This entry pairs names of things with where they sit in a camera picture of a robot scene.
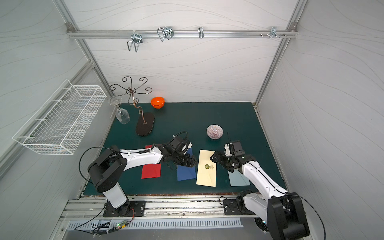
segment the mounting plate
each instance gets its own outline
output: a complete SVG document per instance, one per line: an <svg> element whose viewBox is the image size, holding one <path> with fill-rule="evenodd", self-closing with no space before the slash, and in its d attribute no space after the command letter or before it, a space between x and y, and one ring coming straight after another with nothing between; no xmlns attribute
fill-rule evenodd
<svg viewBox="0 0 384 240"><path fill-rule="evenodd" d="M245 210L245 212L240 212L236 199L224 199L223 204L225 215L255 215L249 210Z"/></svg>
<svg viewBox="0 0 384 240"><path fill-rule="evenodd" d="M125 209L128 210L126 214L121 214L122 211ZM132 214L135 214L135 217L142 217L144 215L144 209L145 209L145 201L129 201L129 205L121 206L117 209L112 207L112 204L110 202L107 202L107 205L105 206L105 211L103 213L103 217L131 217Z"/></svg>
<svg viewBox="0 0 384 240"><path fill-rule="evenodd" d="M146 122L144 122L141 115L139 115L139 120L136 125L136 133L139 136L145 136L152 132L153 123L155 121L155 115L153 113L143 113L143 116Z"/></svg>

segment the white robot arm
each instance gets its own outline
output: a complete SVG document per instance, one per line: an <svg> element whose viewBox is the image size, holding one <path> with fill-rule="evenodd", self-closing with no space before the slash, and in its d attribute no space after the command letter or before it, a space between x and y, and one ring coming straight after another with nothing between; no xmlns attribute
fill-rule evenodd
<svg viewBox="0 0 384 240"><path fill-rule="evenodd" d="M255 219L257 226L270 232L274 240L294 240L308 236L310 231L301 198L296 193L288 194L287 190L268 176L253 156L245 154L240 141L227 143L224 148L225 153L215 151L210 157L211 161L221 164L230 172L238 169L264 198L250 190L241 192L236 202L224 200L224 206L232 209L225 214L232 215L232 212L236 212L234 209L240 214L256 214L261 219Z"/></svg>
<svg viewBox="0 0 384 240"><path fill-rule="evenodd" d="M181 133L185 133L184 138L178 137ZM153 144L150 149L120 150L113 146L89 165L88 172L96 191L108 199L106 209L115 210L116 217L129 213L132 206L118 183L121 174L127 169L160 162L174 162L187 167L197 165L195 156L186 153L192 147L188 134L181 133L173 136L170 142Z"/></svg>

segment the black cable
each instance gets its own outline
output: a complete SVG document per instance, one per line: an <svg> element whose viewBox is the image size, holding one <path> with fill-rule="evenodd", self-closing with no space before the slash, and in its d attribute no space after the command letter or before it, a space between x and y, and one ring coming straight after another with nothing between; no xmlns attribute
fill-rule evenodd
<svg viewBox="0 0 384 240"><path fill-rule="evenodd" d="M257 170L257 167L255 167L255 166L254 166L252 163L250 163L250 162L247 162L247 163L251 164L252 167L254 167L256 171L258 171L259 173L261 173L261 175L263 175L263 177L269 182L269 184L270 184L274 189L276 189L276 187L275 187L275 186L268 180L268 178L267 178L262 172L260 172L259 170Z"/></svg>
<svg viewBox="0 0 384 240"><path fill-rule="evenodd" d="M88 179L86 179L86 178L84 177L84 175L81 173L81 170L80 170L81 159L83 158L84 154L85 154L88 150L91 150L92 148L104 148L104 149L112 150L112 151L114 151L114 152L118 152L118 151L116 151L115 149L112 149L112 148L108 148L108 147L90 147L90 148L88 148L87 150L85 150L85 152L83 152L83 154L81 155L80 160L79 160L79 173L80 173L80 175L85 179L85 181L87 181L87 182L93 184L93 182L89 181Z"/></svg>
<svg viewBox="0 0 384 240"><path fill-rule="evenodd" d="M95 228L92 230L92 232L93 232L94 234L98 234L98 235L106 234L107 231L103 230L102 232L100 232L100 229L101 229L102 227L104 227L105 225L109 224L109 223L111 223L111 222L109 221L109 222L106 222L106 223L104 223L104 224L102 224L102 225L100 225L100 226L98 226L98 227L95 227Z"/></svg>
<svg viewBox="0 0 384 240"><path fill-rule="evenodd" d="M184 140L185 140L185 139L188 139L188 133L185 132L185 131L182 131L182 132L179 132L178 134L176 134L176 135L172 138L172 140L175 139L175 137L177 137L178 135L180 135L180 134L182 134L182 133L185 133L185 138L184 138Z"/></svg>
<svg viewBox="0 0 384 240"><path fill-rule="evenodd" d="M229 136L229 132L227 132L227 137L228 137L228 141L229 141L229 143L232 143L231 138L230 138L230 136Z"/></svg>
<svg viewBox="0 0 384 240"><path fill-rule="evenodd" d="M306 201L306 202L312 207L312 209L316 212L317 216L319 217L319 219L320 219L320 221L321 221L321 224L323 225L323 229L324 229L324 240L325 240L325 226L324 226L324 222L323 222L323 220L321 219L320 214L316 211L316 209L312 206L312 204L310 204L310 202L308 202L308 201L307 201L305 198L303 198L302 196L294 195L294 194L289 194L289 193L283 193L283 192L281 192L281 191L279 191L279 190L277 190L277 189L276 189L276 191L278 191L278 192L281 193L281 194L288 195L288 196L300 197L300 198L302 198L304 201Z"/></svg>
<svg viewBox="0 0 384 240"><path fill-rule="evenodd" d="M91 233L91 232L83 231L83 230L76 229L76 228L81 227L81 226L83 226L83 225L89 223L89 222L92 221L93 219L95 219L95 218L96 218L98 215L100 215L100 213L104 210L104 208L105 208L106 205L107 205L107 203L104 204L104 207L102 208L102 210L101 210L96 216L94 216L91 220L89 220L89 221L86 222L86 223L81 224L80 226L75 227L74 229L75 229L76 231L86 232L86 233L89 233L89 234L92 234L92 235L93 235L93 233Z"/></svg>
<svg viewBox="0 0 384 240"><path fill-rule="evenodd" d="M224 196L221 196L221 197L218 198L218 202L220 203L220 205L224 206L224 202L223 202L223 204L221 204L221 202L220 202L220 200L221 200L222 197L225 198L225 199L227 199L227 200L228 200L228 198L226 198L226 197L224 197Z"/></svg>

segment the white wire basket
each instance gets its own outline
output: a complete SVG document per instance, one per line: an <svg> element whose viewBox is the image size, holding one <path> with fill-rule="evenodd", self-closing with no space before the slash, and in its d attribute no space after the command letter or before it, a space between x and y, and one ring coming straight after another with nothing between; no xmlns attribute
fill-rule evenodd
<svg viewBox="0 0 384 240"><path fill-rule="evenodd" d="M98 85L66 80L12 139L38 154L74 154L105 98Z"/></svg>

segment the orange bowl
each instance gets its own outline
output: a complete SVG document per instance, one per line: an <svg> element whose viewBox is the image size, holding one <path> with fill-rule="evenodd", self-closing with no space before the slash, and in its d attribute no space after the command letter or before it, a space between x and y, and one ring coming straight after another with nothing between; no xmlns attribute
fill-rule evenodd
<svg viewBox="0 0 384 240"><path fill-rule="evenodd" d="M151 100L152 107L157 109L162 108L164 106L164 103L165 103L165 100L162 97L155 97L155 98L152 98Z"/></svg>

